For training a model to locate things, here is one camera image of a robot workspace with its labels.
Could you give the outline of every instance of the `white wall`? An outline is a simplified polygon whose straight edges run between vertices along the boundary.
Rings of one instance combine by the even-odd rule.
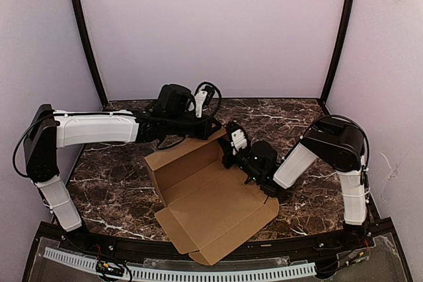
[[[21,133],[43,103],[99,110],[71,0],[0,0],[0,281],[17,282],[41,220],[51,215],[36,188],[13,171]],[[69,175],[79,148],[61,150]],[[23,154],[19,166],[24,170]]]
[[[83,0],[111,100],[204,80],[226,97],[318,97],[343,1]]]
[[[423,281],[423,0],[354,0],[328,108],[363,125],[370,182]]]

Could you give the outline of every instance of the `robotic arm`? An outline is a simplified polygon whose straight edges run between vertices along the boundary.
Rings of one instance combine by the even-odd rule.
[[[256,182],[264,193],[276,197],[320,158],[333,167],[340,178],[345,224],[362,226],[365,223],[369,146],[365,133],[356,123],[335,115],[318,119],[281,164],[276,162],[278,153],[269,143],[257,141],[250,145],[246,131],[235,122],[229,123],[226,129],[230,146],[222,145],[223,163],[226,167],[239,165],[247,174],[245,183]]]
[[[210,103],[215,92],[219,95],[217,106],[211,114],[204,115],[203,106]],[[187,135],[207,139],[221,128],[214,118],[220,104],[217,87],[204,82],[195,96],[185,87],[165,85],[158,99],[145,110],[65,112],[53,110],[49,104],[41,105],[15,149],[13,165],[21,176],[32,180],[61,227],[70,232],[83,226],[83,221],[59,176],[58,148],[110,141],[146,143],[156,139],[160,145],[168,135],[177,135],[181,140]],[[22,141],[27,175],[19,172],[15,164]]]

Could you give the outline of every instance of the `white cable track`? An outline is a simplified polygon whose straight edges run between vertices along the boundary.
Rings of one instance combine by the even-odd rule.
[[[44,258],[64,264],[87,273],[97,274],[95,271],[96,259],[90,256],[79,256],[65,250],[46,247]],[[300,277],[310,277],[316,274],[315,264],[301,264],[290,267],[276,267],[272,269],[258,269],[251,271],[224,271],[224,272],[195,272],[170,271],[149,269],[144,267],[128,266],[132,272],[132,281],[174,281],[174,282],[277,282]],[[126,271],[122,281],[129,280]]]

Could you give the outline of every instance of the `black base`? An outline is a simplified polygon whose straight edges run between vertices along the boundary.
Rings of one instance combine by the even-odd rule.
[[[370,232],[372,236],[379,236],[389,232],[393,235],[401,261],[403,263],[407,280],[412,281],[410,270],[408,268],[404,252],[401,248],[401,244],[399,242],[398,235],[392,220],[390,218],[377,220],[371,224]],[[164,260],[190,260],[188,255],[179,254],[170,242],[119,238],[93,233],[90,233],[89,235],[91,238],[90,240],[101,247],[103,254],[121,261],[142,264],[146,258]],[[307,260],[308,262],[315,262],[319,268],[319,266],[323,267],[328,262],[335,261],[337,253],[347,251],[347,249],[343,248],[337,250],[328,250],[321,246],[322,241],[340,240],[342,235],[343,230],[337,230],[334,232],[327,232],[323,234],[303,236],[298,238],[269,240],[264,242],[246,242],[237,248],[234,252],[225,257],[224,260],[251,260],[287,256],[289,257],[290,262]],[[63,240],[62,236],[63,230],[59,226],[41,222],[36,236],[34,237],[30,254],[28,256],[23,281],[28,281],[29,279],[30,269],[34,262],[38,242],[40,241],[41,237],[60,241],[61,248],[80,252],[80,250],[76,249],[67,240]]]

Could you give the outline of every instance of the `open cardboard box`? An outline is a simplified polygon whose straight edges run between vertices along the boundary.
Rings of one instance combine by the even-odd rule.
[[[145,158],[165,208],[156,219],[181,254],[213,265],[247,241],[278,214],[279,204],[256,184],[244,184],[237,166],[223,167],[218,138],[187,138],[177,147]]]

